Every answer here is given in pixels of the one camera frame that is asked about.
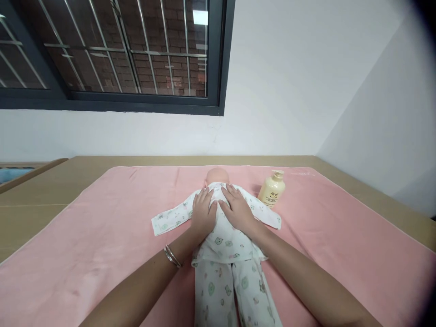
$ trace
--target pink blanket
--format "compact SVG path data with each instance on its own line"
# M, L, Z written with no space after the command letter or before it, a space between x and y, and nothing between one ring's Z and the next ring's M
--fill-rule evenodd
M132 271L190 223L159 237L150 219L204 185L211 166L115 167L0 266L0 326L77 326ZM256 194L271 167L227 166ZM339 280L384 326L410 326L431 288L435 254L311 168L283 168L280 237ZM263 267L284 326L315 320ZM142 326L193 325L194 270L185 265Z

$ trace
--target doll head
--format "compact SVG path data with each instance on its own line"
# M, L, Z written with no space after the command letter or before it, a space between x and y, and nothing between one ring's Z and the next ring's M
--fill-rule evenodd
M209 170L206 175L206 186L213 182L229 183L228 173L219 167Z

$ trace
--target baby clothes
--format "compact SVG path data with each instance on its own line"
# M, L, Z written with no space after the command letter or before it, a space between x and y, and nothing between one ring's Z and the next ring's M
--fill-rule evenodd
M215 182L209 185L209 189L214 189L211 203L214 200L223 200L228 205L221 190L222 186L226 187L226 184ZM249 204L254 217L271 227L280 229L282 220L277 213L273 212L242 187L236 185L234 187L240 190L245 201ZM200 190L192 193L189 198L177 207L152 218L154 234L157 236L166 233L190 219L192 216L193 200L195 194L198 193L200 193ZM218 206L215 228L206 237L201 246L194 251L192 265L196 267L202 260L216 263L234 263L252 258L266 260L262 251L244 233L231 225L220 206Z
M282 326L259 259L195 268L195 327Z
M226 184L209 185L209 189L214 190L210 204L223 200L229 205L221 187ZM282 220L277 213L242 187L234 187L244 196L254 217L280 229ZM166 233L190 219L194 197L200 191L192 193L177 207L153 217L154 234ZM241 326L282 326L260 264L266 259L258 246L231 225L218 206L215 228L193 253L195 326L237 327L234 290Z

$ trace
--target silver bangle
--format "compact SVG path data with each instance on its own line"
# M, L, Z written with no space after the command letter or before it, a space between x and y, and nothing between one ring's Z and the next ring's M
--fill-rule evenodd
M180 269L182 267L182 265L178 262L178 260L176 259L176 257L174 256L173 252L171 251L171 249L169 248L168 245L165 245L165 247L163 248L163 250L165 251L165 255L167 256L168 260L171 261L172 263L174 263L174 265Z

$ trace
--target printed pants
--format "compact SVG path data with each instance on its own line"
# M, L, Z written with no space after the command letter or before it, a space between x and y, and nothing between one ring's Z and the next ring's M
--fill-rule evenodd
M258 259L200 261L195 268L195 327L282 326Z

